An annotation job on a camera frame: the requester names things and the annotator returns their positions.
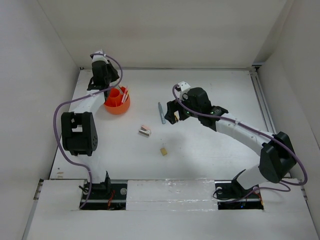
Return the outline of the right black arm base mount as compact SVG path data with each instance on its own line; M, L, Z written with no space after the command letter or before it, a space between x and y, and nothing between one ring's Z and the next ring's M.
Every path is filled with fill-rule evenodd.
M222 180L215 183L215 191L212 197L217 200L218 210L264 210L260 193L251 193L254 188L244 189L236 179L238 173L231 181Z

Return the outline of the small tan eraser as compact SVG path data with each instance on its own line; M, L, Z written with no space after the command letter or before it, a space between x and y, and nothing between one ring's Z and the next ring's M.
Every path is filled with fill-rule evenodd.
M163 156L168 154L167 150L164 147L160 149L160 152Z

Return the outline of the thin pink highlighter pen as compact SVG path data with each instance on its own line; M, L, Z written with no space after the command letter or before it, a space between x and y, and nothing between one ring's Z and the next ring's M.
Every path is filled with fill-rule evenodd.
M126 87L125 87L125 90L124 90L124 92L123 92L122 99L121 99L121 103L122 103L122 104L126 101L127 93L128 93L128 87L126 86Z

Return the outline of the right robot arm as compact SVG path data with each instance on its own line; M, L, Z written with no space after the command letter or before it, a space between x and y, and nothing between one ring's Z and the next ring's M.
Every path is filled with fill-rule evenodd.
M287 134L272 134L242 123L227 109L212 105L201 87L192 88L181 82L173 87L172 92L179 95L167 103L164 116L172 125L178 120L196 118L203 126L235 139L260 157L259 164L241 171L232 179L231 191L235 196L243 197L249 189L264 182L280 183L296 165Z

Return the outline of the yellow black utility knife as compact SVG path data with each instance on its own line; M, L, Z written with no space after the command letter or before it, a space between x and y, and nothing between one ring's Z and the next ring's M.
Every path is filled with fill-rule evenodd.
M177 123L179 121L179 115L175 112L174 113L175 122Z

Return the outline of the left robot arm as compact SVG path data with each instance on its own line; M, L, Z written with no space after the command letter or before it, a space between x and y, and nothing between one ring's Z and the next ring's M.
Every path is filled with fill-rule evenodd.
M87 87L88 98L79 101L71 112L61 115L63 149L75 156L80 165L84 165L90 174L88 184L100 198L111 194L110 177L98 160L92 158L98 147L98 133L94 115L109 96L110 83L119 79L117 70L110 60L95 55L91 63L92 78Z

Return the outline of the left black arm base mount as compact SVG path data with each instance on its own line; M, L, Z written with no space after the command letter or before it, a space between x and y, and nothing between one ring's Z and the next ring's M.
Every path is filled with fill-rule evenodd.
M89 198L87 198L87 191L89 189L86 183L84 187L81 187L86 192L82 193L79 203L80 210L104 210L104 211L122 211L126 210L127 204L127 181L112 181L110 184L110 193L106 193L104 190L91 190Z

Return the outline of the thin yellow highlighter pen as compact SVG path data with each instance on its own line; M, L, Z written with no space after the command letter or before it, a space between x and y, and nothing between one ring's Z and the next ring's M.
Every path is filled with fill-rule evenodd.
M123 99L123 103L125 103L127 101L127 99L129 98L129 93L130 93L130 89L128 89L126 91L126 94L125 94L124 99Z

